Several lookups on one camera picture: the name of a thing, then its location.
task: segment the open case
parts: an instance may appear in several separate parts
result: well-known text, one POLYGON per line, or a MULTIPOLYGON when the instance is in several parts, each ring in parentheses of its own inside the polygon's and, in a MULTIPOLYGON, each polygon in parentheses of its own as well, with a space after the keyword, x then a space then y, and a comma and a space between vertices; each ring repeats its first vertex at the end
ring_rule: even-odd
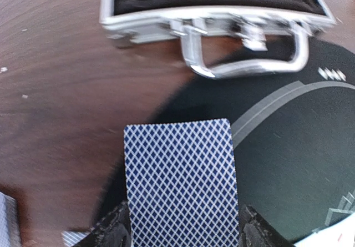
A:
POLYGON ((215 79, 298 72, 308 38, 336 24, 323 0, 102 0, 100 23, 119 48, 180 38, 186 64, 215 79), (269 35, 292 39, 288 59, 268 57, 269 35), (241 38, 252 56, 207 67, 201 36, 241 38))

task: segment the silver object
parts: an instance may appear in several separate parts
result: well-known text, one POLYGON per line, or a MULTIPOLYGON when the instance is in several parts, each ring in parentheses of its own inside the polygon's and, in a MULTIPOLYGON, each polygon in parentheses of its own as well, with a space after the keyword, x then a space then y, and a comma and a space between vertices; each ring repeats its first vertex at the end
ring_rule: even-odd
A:
POLYGON ((323 0, 325 15, 248 6, 176 7, 114 16, 114 0, 102 0, 100 23, 119 48, 181 39, 186 64, 197 74, 220 79, 247 75, 292 73, 308 61, 308 38, 331 28, 336 20, 323 0), (231 27, 236 24, 240 32, 231 27), (202 59, 201 36, 239 37, 246 48, 266 51, 265 35, 294 36, 295 54, 289 62, 251 59, 208 68, 202 59))

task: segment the wooden table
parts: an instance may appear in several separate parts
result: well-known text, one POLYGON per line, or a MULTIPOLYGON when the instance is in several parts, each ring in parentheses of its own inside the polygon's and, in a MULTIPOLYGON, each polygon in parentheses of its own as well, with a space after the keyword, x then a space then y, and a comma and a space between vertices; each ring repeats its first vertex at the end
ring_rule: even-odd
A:
MULTIPOLYGON (((326 1, 344 24, 324 38, 355 51, 355 3, 326 1)), ((18 200, 25 247, 63 246, 61 231, 90 225, 125 125, 193 76, 177 41, 113 48, 99 3, 0 0, 0 191, 18 200)), ((215 58, 228 44, 205 46, 215 58)))

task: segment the black mat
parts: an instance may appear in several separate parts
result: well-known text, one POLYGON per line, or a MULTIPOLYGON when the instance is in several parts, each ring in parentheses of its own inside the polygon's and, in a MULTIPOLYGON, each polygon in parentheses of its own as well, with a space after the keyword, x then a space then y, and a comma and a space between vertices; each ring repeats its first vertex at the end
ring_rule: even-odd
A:
MULTIPOLYGON (((355 190, 355 55, 316 39, 310 50, 308 65, 295 74, 196 77, 152 120, 228 118, 240 205, 252 205, 288 240, 324 227, 329 208, 355 190), (319 67, 339 69, 346 82, 325 80, 319 67)), ((124 198, 118 166, 97 219, 124 198)))

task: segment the case handle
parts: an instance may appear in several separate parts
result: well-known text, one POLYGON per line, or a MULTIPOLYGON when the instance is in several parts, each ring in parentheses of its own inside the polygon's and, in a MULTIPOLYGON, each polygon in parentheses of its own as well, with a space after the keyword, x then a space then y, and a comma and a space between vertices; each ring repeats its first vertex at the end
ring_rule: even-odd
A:
POLYGON ((191 69, 206 78, 222 79, 231 77, 244 77, 249 75, 262 75, 270 73, 292 73, 301 71, 310 56, 309 42, 306 29, 296 22, 290 23, 290 30, 295 38, 295 53, 288 62, 272 59, 250 59, 229 64, 222 64, 208 68, 202 57, 201 34, 202 30, 184 25, 181 33, 182 55, 191 69))

